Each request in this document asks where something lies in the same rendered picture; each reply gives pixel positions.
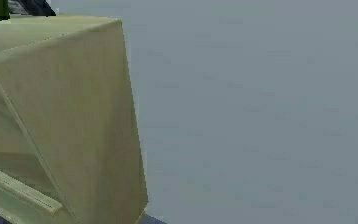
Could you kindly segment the black angular object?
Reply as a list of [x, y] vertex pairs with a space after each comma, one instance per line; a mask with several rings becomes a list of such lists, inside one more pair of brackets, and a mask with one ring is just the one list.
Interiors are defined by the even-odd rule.
[[31, 16], [55, 16], [47, 0], [8, 0], [8, 7], [11, 14]]

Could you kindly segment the olive green cupboard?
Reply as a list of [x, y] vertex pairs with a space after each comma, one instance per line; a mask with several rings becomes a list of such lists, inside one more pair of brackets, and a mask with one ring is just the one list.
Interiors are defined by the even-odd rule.
[[0, 21], [0, 216], [137, 224], [147, 203], [121, 20]]

